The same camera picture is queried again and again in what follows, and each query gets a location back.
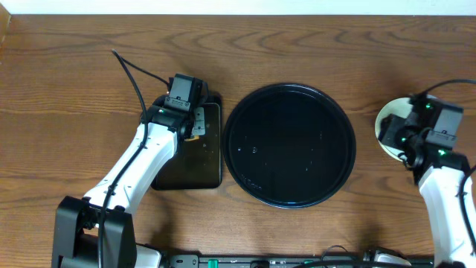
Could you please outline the light blue plate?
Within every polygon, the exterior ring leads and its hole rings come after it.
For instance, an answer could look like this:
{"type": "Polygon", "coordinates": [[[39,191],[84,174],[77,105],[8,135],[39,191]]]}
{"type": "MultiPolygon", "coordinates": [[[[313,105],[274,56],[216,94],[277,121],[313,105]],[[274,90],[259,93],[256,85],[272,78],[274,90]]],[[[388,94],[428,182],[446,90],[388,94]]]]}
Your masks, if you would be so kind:
{"type": "MultiPolygon", "coordinates": [[[[385,104],[384,107],[379,111],[379,114],[376,117],[375,120],[375,136],[378,139],[380,130],[381,130],[381,122],[388,117],[390,114],[397,115],[401,118],[407,118],[408,115],[410,114],[412,110],[412,105],[409,104],[409,97],[406,98],[397,98],[389,103],[385,104]]],[[[386,152],[390,157],[397,161],[401,161],[401,159],[398,157],[398,155],[402,152],[401,150],[394,149],[392,147],[389,147],[387,145],[383,145],[383,143],[380,142],[380,140],[377,140],[379,143],[380,147],[383,149],[383,151],[386,152]]]]}

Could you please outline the orange green sponge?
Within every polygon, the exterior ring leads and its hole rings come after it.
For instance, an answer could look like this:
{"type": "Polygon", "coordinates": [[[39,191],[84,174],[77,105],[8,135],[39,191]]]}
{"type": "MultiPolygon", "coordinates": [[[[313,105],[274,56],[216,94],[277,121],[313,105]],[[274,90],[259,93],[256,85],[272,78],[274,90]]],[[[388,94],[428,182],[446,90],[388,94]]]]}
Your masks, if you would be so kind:
{"type": "Polygon", "coordinates": [[[184,141],[185,141],[185,142],[191,142],[191,141],[196,141],[196,140],[199,140],[199,139],[200,139],[200,136],[198,136],[198,135],[193,135],[193,136],[191,136],[190,138],[185,139],[184,141]]]}

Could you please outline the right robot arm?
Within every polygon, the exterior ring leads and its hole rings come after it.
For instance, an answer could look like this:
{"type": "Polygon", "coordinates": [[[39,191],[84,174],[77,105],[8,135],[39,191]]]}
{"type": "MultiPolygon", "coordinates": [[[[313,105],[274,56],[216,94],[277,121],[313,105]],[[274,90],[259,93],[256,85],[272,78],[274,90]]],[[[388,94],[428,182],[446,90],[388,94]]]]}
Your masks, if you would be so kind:
{"type": "Polygon", "coordinates": [[[461,112],[382,110],[376,119],[381,147],[413,174],[424,199],[436,267],[475,266],[475,169],[453,150],[461,117],[461,112]]]}

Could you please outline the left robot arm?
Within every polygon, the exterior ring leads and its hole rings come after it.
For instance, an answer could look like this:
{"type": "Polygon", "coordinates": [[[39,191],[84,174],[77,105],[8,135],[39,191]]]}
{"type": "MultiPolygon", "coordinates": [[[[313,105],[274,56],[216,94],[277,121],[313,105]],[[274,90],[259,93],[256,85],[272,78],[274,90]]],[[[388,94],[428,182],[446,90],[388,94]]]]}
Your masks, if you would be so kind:
{"type": "Polygon", "coordinates": [[[135,241],[133,215],[183,138],[205,134],[205,111],[151,106],[115,166],[82,198],[56,209],[53,267],[159,267],[161,253],[135,241]]]}

